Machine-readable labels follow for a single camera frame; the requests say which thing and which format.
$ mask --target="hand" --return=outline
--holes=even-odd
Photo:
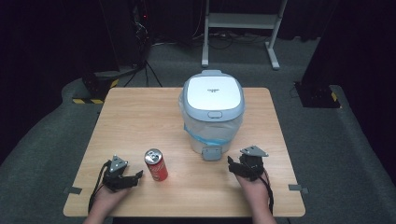
[[[247,178],[240,175],[235,175],[235,177],[241,185],[245,198],[247,199],[252,211],[253,223],[276,223],[268,206],[268,191],[262,181],[260,179],[249,181]],[[268,183],[268,179],[265,174],[262,174],[262,179]]]
[[[103,223],[110,212],[125,198],[131,189],[121,189],[116,192],[101,186],[96,192],[92,209],[84,221],[84,224]]]

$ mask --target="gray carpet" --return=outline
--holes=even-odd
[[[222,48],[228,42],[212,40]],[[302,107],[294,81],[304,75],[318,41],[277,40],[280,70],[270,65],[262,42],[232,43],[209,50],[209,67],[236,77],[243,87],[265,87],[272,94],[306,214],[296,223],[396,223],[396,190],[370,148],[341,87],[332,86],[342,108]],[[202,71],[202,49],[165,44],[151,48],[148,63],[164,87],[181,87]],[[130,77],[123,77],[119,87]],[[146,86],[145,70],[128,87]],[[158,87],[148,69],[148,85]],[[26,134],[0,167],[0,223],[81,223],[65,217],[72,186],[101,105],[74,105],[81,80],[64,87],[64,102]],[[278,218],[278,223],[288,223]],[[132,223],[149,223],[137,219]]]

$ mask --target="tabletop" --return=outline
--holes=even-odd
[[[244,88],[246,111],[230,149],[219,161],[204,161],[192,150],[178,108],[181,88],[113,88],[109,91],[92,138],[64,206],[68,217],[87,216],[88,201],[103,164],[117,155],[128,161],[124,175],[144,171],[136,187],[112,217],[250,217],[248,203],[227,156],[238,161],[242,148],[257,146],[274,192],[275,217],[301,217],[305,208],[270,92]],[[168,171],[155,181],[144,154],[158,148]]]

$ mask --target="white trash can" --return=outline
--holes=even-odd
[[[220,70],[204,70],[186,81],[178,102],[192,149],[205,161],[221,159],[243,121],[239,82]]]

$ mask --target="coca-cola can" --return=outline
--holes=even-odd
[[[163,154],[159,149],[148,150],[145,154],[145,162],[154,180],[163,181],[168,177]]]

